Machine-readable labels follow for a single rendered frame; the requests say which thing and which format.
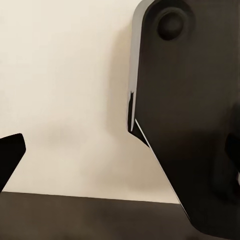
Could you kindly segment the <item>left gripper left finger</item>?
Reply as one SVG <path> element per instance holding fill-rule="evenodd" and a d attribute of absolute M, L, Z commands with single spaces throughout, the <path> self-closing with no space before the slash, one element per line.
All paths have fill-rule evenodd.
<path fill-rule="evenodd" d="M 22 133 L 0 138 L 0 193 L 26 153 Z"/>

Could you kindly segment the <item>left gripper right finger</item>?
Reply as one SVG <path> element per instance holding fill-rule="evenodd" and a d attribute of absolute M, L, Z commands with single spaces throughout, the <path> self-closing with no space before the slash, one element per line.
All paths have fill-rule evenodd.
<path fill-rule="evenodd" d="M 228 133 L 224 149 L 225 153 L 228 155 L 240 173 L 240 135 L 235 133 Z"/>

